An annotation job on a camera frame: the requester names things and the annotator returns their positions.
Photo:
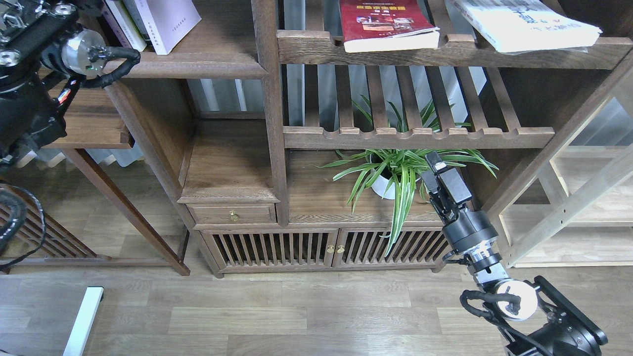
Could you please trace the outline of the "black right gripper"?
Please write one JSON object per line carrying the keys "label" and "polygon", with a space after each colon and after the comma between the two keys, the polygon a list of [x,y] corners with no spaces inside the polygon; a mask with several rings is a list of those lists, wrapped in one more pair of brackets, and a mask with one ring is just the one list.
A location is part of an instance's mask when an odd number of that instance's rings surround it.
{"label": "black right gripper", "polygon": [[443,233],[457,254],[491,256],[497,231],[482,211],[467,207],[472,194],[456,169],[446,169],[437,151],[425,155],[431,171],[422,174],[432,203],[441,221]]}

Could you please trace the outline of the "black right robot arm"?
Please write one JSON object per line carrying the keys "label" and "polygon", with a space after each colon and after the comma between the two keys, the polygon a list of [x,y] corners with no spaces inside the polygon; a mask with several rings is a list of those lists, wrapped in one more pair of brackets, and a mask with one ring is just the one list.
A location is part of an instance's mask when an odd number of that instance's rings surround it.
{"label": "black right robot arm", "polygon": [[438,153],[425,156],[430,170],[423,182],[441,221],[450,252],[444,261],[464,265],[477,284],[460,296],[466,311],[497,327],[509,356],[599,356],[608,342],[604,331],[544,277],[509,277],[493,250],[497,230],[482,211],[468,208],[472,194],[457,170]]}

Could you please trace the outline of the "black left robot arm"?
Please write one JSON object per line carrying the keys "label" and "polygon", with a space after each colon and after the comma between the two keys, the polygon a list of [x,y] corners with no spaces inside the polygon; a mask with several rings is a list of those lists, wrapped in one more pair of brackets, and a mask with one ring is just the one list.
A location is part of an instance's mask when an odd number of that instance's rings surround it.
{"label": "black left robot arm", "polygon": [[3,0],[0,48],[1,171],[24,146],[66,136],[65,113],[79,88],[104,88],[140,63],[138,50],[107,46],[79,23],[99,0]]}

